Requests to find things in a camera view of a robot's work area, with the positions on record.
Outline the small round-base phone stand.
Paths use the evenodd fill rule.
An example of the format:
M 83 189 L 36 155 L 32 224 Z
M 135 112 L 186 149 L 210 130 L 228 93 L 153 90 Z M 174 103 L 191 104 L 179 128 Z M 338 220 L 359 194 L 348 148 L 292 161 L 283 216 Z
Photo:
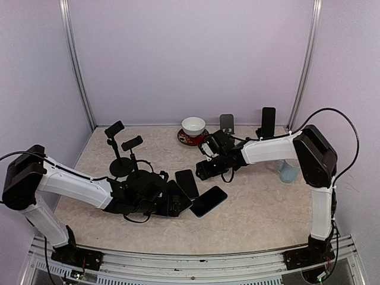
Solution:
M 234 116 L 231 113 L 221 114 L 219 117 L 220 121 L 220 129 L 229 135 L 233 135 L 235 133 L 235 123 Z

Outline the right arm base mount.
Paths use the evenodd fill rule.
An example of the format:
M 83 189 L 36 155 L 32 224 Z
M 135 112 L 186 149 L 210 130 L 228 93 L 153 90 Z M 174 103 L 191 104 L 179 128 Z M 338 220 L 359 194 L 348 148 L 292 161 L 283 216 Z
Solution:
M 333 260 L 335 253 L 330 243 L 322 242 L 320 245 L 285 251 L 283 257 L 287 270 L 295 270 Z

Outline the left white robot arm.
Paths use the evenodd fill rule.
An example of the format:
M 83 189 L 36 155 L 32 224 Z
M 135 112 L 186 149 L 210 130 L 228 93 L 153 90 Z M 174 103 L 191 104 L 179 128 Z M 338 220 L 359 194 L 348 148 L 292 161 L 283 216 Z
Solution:
M 83 258 L 69 226 L 62 224 L 42 198 L 50 192 L 82 201 L 106 213 L 128 218 L 141 213 L 178 217 L 181 199 L 169 191 L 166 172 L 132 172 L 124 181 L 107 176 L 96 178 L 65 167 L 34 145 L 27 151 L 15 151 L 1 157 L 15 157 L 7 168 L 2 202 L 18 211 L 47 239 L 70 264 Z

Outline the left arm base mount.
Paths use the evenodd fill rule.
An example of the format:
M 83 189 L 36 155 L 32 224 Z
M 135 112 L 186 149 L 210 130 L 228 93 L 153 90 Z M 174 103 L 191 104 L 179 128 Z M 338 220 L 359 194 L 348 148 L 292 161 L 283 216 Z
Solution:
M 63 246 L 53 250 L 51 259 L 85 270 L 98 271 L 102 264 L 103 256 L 104 254 L 100 251 Z

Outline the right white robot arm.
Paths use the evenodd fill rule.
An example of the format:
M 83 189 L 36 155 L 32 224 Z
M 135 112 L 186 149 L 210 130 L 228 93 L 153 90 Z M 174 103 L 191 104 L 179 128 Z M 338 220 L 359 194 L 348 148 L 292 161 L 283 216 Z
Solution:
M 239 143 L 219 130 L 207 136 L 199 149 L 207 156 L 196 165 L 195 174 L 202 181 L 250 164 L 296 160 L 312 195 L 312 227 L 303 257 L 315 264 L 326 255 L 333 234 L 337 153 L 316 126 L 272 138 L 246 138 Z

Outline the black phone white edge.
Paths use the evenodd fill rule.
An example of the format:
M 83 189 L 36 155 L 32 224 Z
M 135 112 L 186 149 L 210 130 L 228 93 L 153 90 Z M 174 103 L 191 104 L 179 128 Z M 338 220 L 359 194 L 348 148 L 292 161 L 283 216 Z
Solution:
M 172 217 L 179 216 L 193 205 L 191 199 L 174 180 L 168 181 L 167 194 L 169 198 L 169 215 Z

